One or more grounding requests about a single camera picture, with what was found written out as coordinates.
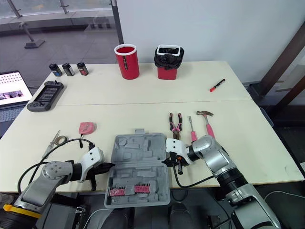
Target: battery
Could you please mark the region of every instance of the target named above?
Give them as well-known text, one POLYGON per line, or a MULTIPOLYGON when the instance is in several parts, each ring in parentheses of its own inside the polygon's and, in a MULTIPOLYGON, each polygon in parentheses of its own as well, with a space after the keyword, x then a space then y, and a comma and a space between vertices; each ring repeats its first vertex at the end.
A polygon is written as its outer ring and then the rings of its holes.
POLYGON ((88 70, 86 68, 86 65, 83 62, 79 62, 77 64, 77 68, 78 68, 78 70, 80 70, 80 73, 82 75, 88 75, 89 72, 88 72, 88 70))
POLYGON ((62 65, 63 70, 67 74, 67 76, 74 76, 74 71, 69 63, 64 63, 62 65))
POLYGON ((59 67, 58 67, 57 64, 51 63, 51 64, 49 65, 49 68, 51 69, 51 71, 53 72, 53 74, 54 74, 55 76, 61 76, 61 75, 62 75, 62 72, 61 72, 61 70, 59 69, 59 67))

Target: pink screwdriver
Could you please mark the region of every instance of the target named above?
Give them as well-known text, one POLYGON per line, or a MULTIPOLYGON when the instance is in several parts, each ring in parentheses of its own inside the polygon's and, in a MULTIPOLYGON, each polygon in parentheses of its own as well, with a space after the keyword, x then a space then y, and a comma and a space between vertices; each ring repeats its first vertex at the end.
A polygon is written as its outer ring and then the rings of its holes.
POLYGON ((192 142, 196 141, 197 140, 197 135, 196 135, 196 132, 193 130, 193 124, 192 124, 192 118, 189 116, 189 120, 190 120, 190 124, 191 124, 191 139, 192 139, 192 142))

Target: white cable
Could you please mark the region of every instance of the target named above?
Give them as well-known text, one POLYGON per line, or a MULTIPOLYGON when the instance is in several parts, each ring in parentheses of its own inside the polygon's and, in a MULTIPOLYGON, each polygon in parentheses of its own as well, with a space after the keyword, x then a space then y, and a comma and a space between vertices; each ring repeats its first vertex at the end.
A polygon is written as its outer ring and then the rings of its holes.
POLYGON ((93 212, 93 213, 89 216, 89 218, 87 219, 87 222, 86 222, 85 226, 83 227, 83 229, 86 228, 86 226, 87 226, 87 224, 88 224, 90 218, 91 218, 96 212, 103 211, 103 210, 104 210, 104 211, 112 211, 112 210, 110 210, 110 209, 99 209, 99 210, 96 210, 95 212, 93 212))
POLYGON ((305 199, 305 197, 300 196, 300 195, 296 195, 296 194, 292 194, 292 193, 288 193, 288 192, 283 192, 283 191, 273 191, 273 192, 268 193, 268 194, 265 196, 264 200, 266 200, 268 196, 270 196, 271 194, 273 194, 273 193, 275 193, 275 192, 280 192, 280 193, 284 193, 284 194, 291 195, 291 196, 294 196, 294 197, 300 197, 300 198, 304 198, 304 199, 305 199))

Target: laptop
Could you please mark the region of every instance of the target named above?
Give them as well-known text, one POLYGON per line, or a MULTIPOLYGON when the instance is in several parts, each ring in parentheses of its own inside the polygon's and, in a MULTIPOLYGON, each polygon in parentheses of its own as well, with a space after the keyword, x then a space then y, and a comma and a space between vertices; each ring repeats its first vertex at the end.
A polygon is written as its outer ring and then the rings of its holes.
POLYGON ((31 98, 19 71, 0 73, 0 137, 31 98))

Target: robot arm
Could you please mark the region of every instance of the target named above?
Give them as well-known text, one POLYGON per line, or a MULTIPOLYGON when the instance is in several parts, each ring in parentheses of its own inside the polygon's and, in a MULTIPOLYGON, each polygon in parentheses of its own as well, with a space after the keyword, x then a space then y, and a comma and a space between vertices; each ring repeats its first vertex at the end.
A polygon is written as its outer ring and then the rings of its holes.
POLYGON ((226 199, 237 208, 232 220, 237 229, 281 228, 274 212, 269 208, 252 184, 249 184, 227 152, 211 136, 203 136, 186 146, 182 141, 168 138, 166 151, 175 153, 178 164, 188 166, 204 159, 213 176, 226 194, 226 199))
POLYGON ((32 229, 50 203, 56 188, 69 181, 95 181, 95 175, 106 173, 113 166, 103 163, 103 152, 94 147, 77 164, 73 162, 52 161, 47 163, 40 176, 30 183, 15 201, 6 205, 0 217, 0 229, 32 229))

